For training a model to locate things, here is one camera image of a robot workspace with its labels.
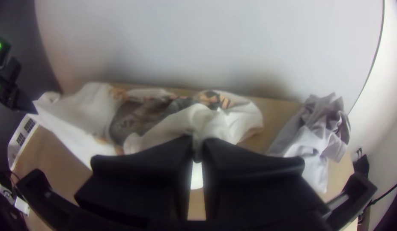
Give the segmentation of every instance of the gray cloth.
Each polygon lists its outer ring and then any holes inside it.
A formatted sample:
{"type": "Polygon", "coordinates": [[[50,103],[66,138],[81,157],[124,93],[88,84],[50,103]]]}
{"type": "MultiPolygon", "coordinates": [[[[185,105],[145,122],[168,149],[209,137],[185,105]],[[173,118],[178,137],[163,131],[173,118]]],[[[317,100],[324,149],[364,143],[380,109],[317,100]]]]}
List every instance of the gray cloth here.
{"type": "Polygon", "coordinates": [[[339,162],[349,142],[350,124],[343,107],[343,99],[334,93],[323,98],[310,96],[265,154],[301,156],[305,161],[303,178],[315,190],[325,193],[328,159],[339,162]]]}

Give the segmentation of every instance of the black cable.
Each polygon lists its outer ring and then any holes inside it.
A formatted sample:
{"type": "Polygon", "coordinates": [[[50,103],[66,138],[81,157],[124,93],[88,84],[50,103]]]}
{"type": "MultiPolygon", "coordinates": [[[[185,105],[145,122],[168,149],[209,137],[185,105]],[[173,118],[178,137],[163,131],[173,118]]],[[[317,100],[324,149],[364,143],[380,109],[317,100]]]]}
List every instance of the black cable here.
{"type": "MultiPolygon", "coordinates": [[[[10,172],[18,179],[18,181],[20,181],[20,178],[17,176],[17,174],[13,173],[12,171],[10,171],[10,172]]],[[[12,185],[12,187],[11,187],[12,193],[13,193],[13,195],[17,195],[17,193],[16,193],[17,187],[16,187],[16,185],[15,185],[13,179],[11,179],[11,177],[9,177],[9,179],[10,179],[11,183],[13,183],[13,185],[12,185]]],[[[26,219],[24,218],[24,213],[21,212],[21,211],[19,211],[19,213],[20,213],[21,219],[23,220],[24,229],[25,229],[25,230],[29,230],[28,227],[27,227],[26,219]]]]}
{"type": "Polygon", "coordinates": [[[359,149],[356,151],[356,153],[357,153],[358,159],[361,159],[361,157],[362,157],[362,148],[359,148],[359,149]]]}
{"type": "Polygon", "coordinates": [[[386,193],[384,193],[382,196],[380,196],[379,198],[371,201],[365,208],[370,207],[371,205],[377,203],[379,200],[381,200],[382,198],[384,198],[386,195],[388,195],[390,192],[392,192],[395,188],[397,187],[397,183],[394,185],[394,187],[392,187],[390,190],[388,190],[386,193]]]}
{"type": "Polygon", "coordinates": [[[17,174],[15,174],[13,171],[10,171],[10,173],[13,174],[17,178],[18,181],[20,181],[20,177],[17,176],[17,174]]]}

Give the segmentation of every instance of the white fabric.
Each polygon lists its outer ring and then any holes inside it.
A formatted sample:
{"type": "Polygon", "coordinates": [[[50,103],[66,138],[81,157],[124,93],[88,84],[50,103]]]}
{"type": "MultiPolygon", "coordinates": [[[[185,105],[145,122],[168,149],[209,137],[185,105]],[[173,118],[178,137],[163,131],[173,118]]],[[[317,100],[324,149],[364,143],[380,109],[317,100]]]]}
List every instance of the white fabric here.
{"type": "Polygon", "coordinates": [[[343,111],[342,98],[335,94],[310,96],[266,152],[277,157],[301,156],[305,161],[302,177],[316,190],[325,193],[328,159],[339,162],[347,150],[350,124],[343,111]]]}
{"type": "MultiPolygon", "coordinates": [[[[88,83],[75,95],[58,101],[59,95],[45,93],[34,101],[39,113],[34,119],[52,131],[81,162],[91,168],[90,159],[94,155],[116,155],[114,145],[94,139],[100,134],[108,134],[111,120],[122,103],[109,95],[112,88],[104,83],[88,83]]],[[[245,104],[217,111],[194,104],[167,116],[143,136],[135,133],[128,136],[123,145],[124,153],[134,154],[182,135],[192,135],[194,147],[199,147],[210,137],[236,144],[251,132],[263,128],[263,116],[255,104],[228,92],[215,92],[245,104]]],[[[163,89],[134,89],[127,95],[142,98],[173,94],[163,89]]],[[[202,186],[201,163],[194,163],[191,187],[202,186]]]]}

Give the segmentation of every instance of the ventilation grille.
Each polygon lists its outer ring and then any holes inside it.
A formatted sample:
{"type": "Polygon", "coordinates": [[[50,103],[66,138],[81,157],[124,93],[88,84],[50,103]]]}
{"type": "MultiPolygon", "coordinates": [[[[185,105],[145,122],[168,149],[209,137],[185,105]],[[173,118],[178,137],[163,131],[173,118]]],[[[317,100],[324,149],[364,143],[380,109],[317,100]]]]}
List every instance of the ventilation grille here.
{"type": "Polygon", "coordinates": [[[26,125],[24,125],[24,130],[26,130],[27,133],[30,133],[35,124],[36,123],[34,122],[34,120],[29,119],[26,125]]]}
{"type": "Polygon", "coordinates": [[[17,130],[14,132],[9,142],[9,146],[7,147],[7,158],[10,170],[14,169],[20,154],[36,131],[37,127],[37,122],[28,115],[21,120],[17,130]]]}
{"type": "Polygon", "coordinates": [[[20,133],[20,134],[18,135],[16,141],[17,141],[17,143],[18,143],[20,146],[22,146],[22,145],[24,144],[24,141],[26,141],[26,137],[24,137],[24,135],[20,133]]]}

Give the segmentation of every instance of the black mount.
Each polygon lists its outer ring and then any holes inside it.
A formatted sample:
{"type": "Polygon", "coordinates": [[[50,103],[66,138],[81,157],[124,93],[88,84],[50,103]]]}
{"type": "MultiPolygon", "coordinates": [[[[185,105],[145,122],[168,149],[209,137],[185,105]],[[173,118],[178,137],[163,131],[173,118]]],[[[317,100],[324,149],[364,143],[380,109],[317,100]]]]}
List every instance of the black mount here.
{"type": "Polygon", "coordinates": [[[55,193],[36,169],[17,187],[54,230],[280,231],[339,230],[368,204],[376,187],[353,174],[327,204],[301,177],[299,157],[267,157],[220,139],[202,146],[206,221],[188,221],[192,139],[180,137],[133,155],[91,159],[92,177],[75,194],[55,193]]]}
{"type": "Polygon", "coordinates": [[[16,84],[21,65],[14,57],[7,62],[10,48],[10,44],[0,37],[0,103],[14,111],[37,114],[31,100],[16,84]]]}

